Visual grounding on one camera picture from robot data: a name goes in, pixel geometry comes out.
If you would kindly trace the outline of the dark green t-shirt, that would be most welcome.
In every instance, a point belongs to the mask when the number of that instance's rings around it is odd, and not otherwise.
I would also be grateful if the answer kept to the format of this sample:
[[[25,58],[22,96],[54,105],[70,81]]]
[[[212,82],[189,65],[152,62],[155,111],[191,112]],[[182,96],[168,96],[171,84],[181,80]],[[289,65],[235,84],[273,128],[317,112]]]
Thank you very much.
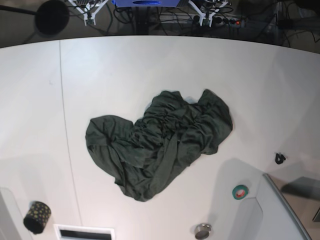
[[[85,141],[93,162],[122,193],[146,202],[200,156],[217,153],[232,130],[229,107],[211,90],[194,103],[165,90],[135,122],[115,115],[92,118]]]

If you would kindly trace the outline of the white power strip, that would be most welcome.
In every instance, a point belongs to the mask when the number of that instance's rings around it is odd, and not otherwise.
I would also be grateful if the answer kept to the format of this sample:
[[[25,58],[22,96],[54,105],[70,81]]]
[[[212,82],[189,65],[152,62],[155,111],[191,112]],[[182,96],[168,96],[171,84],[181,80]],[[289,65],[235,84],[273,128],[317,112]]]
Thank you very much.
[[[179,24],[191,24],[196,23],[200,25],[200,16],[196,14],[182,14],[182,13],[164,13],[160,17],[155,17],[155,19],[160,19],[163,23],[179,23]],[[227,26],[231,28],[244,28],[246,26],[246,21],[241,20],[233,15],[221,14],[214,15],[212,17],[212,22],[208,18],[203,19],[202,26],[208,27],[218,27]]]

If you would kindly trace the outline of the green tape roll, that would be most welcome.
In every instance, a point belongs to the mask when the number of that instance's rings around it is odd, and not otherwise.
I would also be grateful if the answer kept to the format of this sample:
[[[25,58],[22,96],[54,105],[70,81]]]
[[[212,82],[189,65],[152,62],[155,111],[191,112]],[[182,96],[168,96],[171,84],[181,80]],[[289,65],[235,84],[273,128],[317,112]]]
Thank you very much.
[[[233,188],[232,196],[235,200],[242,200],[249,193],[249,188],[246,185],[240,184]]]

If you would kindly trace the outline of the round metal tin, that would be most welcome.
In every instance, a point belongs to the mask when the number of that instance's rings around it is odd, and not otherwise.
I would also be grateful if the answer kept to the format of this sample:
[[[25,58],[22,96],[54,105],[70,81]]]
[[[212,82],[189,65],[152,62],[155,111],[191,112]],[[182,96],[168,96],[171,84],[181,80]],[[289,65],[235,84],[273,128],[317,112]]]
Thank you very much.
[[[212,226],[208,223],[200,223],[194,229],[194,237],[196,240],[207,239],[212,232]]]

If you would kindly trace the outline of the blue box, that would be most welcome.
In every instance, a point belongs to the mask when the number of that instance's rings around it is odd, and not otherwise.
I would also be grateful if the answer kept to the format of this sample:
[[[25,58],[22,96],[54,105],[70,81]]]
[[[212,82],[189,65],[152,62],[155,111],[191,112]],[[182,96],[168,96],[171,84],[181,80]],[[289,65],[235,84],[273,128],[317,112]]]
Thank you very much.
[[[179,0],[112,0],[114,5],[125,7],[176,7]]]

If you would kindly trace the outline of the small black clip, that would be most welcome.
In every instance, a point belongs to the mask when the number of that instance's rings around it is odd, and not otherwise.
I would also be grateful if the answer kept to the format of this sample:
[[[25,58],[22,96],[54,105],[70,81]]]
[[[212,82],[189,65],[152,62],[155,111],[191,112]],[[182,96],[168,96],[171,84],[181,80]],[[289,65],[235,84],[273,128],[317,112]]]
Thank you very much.
[[[286,161],[286,156],[284,155],[284,154],[282,154],[282,153],[280,153],[280,152],[276,152],[275,153],[275,159],[274,159],[274,161],[275,161],[275,163],[277,164],[277,165],[281,165],[281,164],[283,164],[285,161]]]

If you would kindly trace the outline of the black round stand base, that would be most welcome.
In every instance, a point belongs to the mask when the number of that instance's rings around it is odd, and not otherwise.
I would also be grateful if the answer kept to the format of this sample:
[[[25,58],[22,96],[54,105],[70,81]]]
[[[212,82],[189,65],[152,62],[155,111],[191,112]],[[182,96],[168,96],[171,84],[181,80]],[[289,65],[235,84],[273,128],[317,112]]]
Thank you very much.
[[[45,36],[55,36],[62,32],[69,23],[68,6],[61,0],[48,0],[36,11],[34,18],[36,30]]]

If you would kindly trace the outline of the white slotted tray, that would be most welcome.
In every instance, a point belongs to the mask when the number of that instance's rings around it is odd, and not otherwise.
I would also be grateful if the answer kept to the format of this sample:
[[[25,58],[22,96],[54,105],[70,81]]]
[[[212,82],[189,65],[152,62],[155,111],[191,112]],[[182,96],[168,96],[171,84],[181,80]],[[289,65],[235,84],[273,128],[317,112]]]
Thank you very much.
[[[54,224],[58,240],[115,240],[113,228]]]

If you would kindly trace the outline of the black gold dotted cup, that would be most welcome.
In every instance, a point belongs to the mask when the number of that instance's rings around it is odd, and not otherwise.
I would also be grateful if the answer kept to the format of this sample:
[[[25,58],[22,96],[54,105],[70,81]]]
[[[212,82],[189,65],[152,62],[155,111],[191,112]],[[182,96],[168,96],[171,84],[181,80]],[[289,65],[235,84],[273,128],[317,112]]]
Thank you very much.
[[[47,204],[40,201],[33,201],[23,219],[23,225],[34,235],[41,234],[44,231],[51,214],[52,211]]]

